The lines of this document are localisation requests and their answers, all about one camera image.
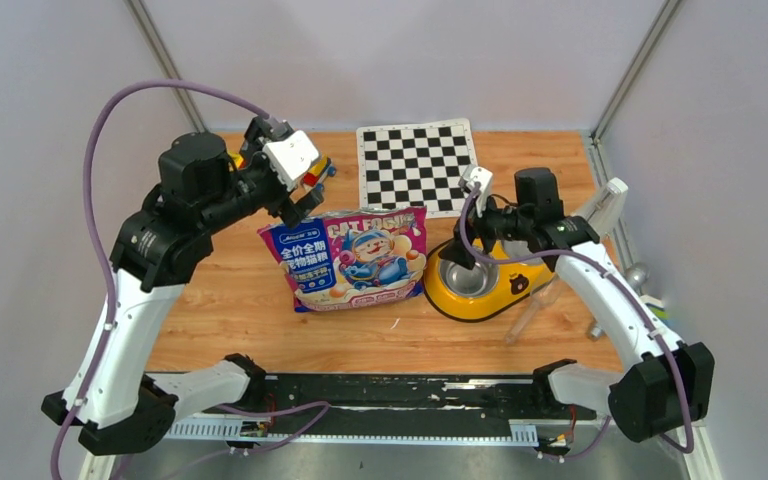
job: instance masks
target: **gray wall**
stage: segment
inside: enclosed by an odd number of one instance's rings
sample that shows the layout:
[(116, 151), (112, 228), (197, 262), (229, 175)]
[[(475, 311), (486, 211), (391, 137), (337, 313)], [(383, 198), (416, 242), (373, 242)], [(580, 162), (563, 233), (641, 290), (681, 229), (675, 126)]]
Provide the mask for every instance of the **gray wall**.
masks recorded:
[[(147, 0), (189, 80), (295, 125), (595, 126), (661, 0)], [(198, 99), (212, 127), (244, 128)]]
[[(47, 478), (56, 429), (39, 404), (74, 375), (103, 301), (81, 160), (107, 98), (159, 75), (132, 23), (121, 1), (0, 1), (0, 479)], [(114, 113), (95, 182), (108, 247), (186, 129), (168, 92)], [(77, 435), (67, 447), (63, 473), (75, 478)]]
[(725, 478), (768, 478), (768, 4), (687, 1), (605, 147), (653, 289), (717, 359)]

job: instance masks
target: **checkerboard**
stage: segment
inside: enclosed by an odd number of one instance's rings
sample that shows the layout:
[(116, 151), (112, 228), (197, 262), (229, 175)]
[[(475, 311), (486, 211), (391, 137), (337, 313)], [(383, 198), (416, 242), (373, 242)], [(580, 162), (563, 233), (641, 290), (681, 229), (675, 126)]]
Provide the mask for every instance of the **checkerboard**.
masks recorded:
[(428, 217), (457, 217), (466, 194), (458, 186), (477, 165), (469, 120), (364, 127), (357, 131), (360, 205), (428, 208)]

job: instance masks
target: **screw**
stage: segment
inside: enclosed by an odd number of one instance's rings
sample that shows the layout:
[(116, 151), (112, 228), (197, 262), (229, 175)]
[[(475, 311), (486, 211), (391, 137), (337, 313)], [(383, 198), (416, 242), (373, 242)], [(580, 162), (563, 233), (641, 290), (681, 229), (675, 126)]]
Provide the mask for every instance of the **screw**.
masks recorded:
[(587, 338), (595, 342), (596, 340), (599, 340), (599, 337), (604, 334), (605, 331), (602, 330), (602, 327), (599, 326), (599, 324), (596, 322), (596, 319), (593, 319), (593, 321), (590, 322), (590, 326), (587, 327)]

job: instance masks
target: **wooden tabletop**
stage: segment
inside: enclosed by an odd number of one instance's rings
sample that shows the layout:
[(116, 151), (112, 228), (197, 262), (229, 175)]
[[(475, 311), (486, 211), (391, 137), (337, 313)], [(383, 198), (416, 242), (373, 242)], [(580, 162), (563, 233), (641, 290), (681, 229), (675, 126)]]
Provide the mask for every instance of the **wooden tabletop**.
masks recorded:
[[(230, 148), (239, 148), (241, 134), (223, 136)], [(355, 134), (310, 137), (339, 170), (326, 182), (326, 201), (317, 212), (357, 208)], [(513, 198), (514, 172), (533, 166), (547, 166), (557, 175), (568, 212), (595, 190), (578, 133), (474, 133), (473, 139), (479, 164), (495, 174), (496, 193)], [(429, 250), (450, 238), (454, 221), (427, 221)], [(562, 358), (621, 369), (607, 338), (585, 337), (591, 316), (569, 289), (514, 345), (506, 345), (503, 337), (525, 302), (478, 324), (443, 317), (424, 296), (362, 309), (295, 313), (283, 272), (256, 233), (274, 222), (259, 213), (214, 237), (214, 253), (199, 264), (163, 324), (149, 371), (208, 367), (236, 352), (250, 355), (267, 372), (530, 373)]]

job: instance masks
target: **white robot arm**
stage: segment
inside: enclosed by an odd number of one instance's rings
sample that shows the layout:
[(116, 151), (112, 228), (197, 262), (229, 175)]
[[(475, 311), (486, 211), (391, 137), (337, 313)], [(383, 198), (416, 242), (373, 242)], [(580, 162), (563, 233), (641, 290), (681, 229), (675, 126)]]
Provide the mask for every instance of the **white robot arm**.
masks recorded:
[[(176, 139), (158, 161), (161, 182), (122, 225), (111, 253), (115, 321), (106, 322), (105, 302), (74, 379), (65, 390), (46, 396), (42, 405), (58, 424), (80, 406), (73, 425), (82, 426), (79, 441), (95, 455), (143, 452), (178, 420), (215, 405), (263, 396), (265, 372), (239, 354), (174, 378), (144, 374), (166, 316), (196, 265), (213, 250), (214, 233), (260, 209), (292, 227), (322, 203), (321, 189), (312, 189), (298, 202), (290, 199), (320, 160), (304, 132), (255, 117), (241, 154), (246, 164), (237, 169), (225, 142), (214, 134)], [(104, 330), (111, 331), (96, 374), (78, 398)]]
[(460, 231), (460, 225), (456, 228), (444, 258), (472, 268), (476, 261), (495, 261), (471, 245), (467, 247), (476, 237), (481, 239), (485, 253), (499, 239), (527, 241), (529, 249), (543, 257), (581, 297), (623, 364), (622, 373), (588, 368), (573, 360), (541, 367), (534, 376), (535, 385), (545, 390), (544, 401), (581, 405), (611, 415), (629, 439), (639, 442), (682, 425), (680, 384), (691, 420), (703, 418), (714, 368), (711, 352), (702, 343), (686, 345), (650, 312), (600, 243), (619, 218), (625, 183), (613, 179), (573, 215), (566, 216), (557, 180), (549, 169), (532, 168), (515, 174), (516, 206), (496, 206), (490, 188), (485, 188), (492, 185), (492, 177), (481, 167), (464, 173), (461, 185), (476, 201), (462, 224), (465, 231)]

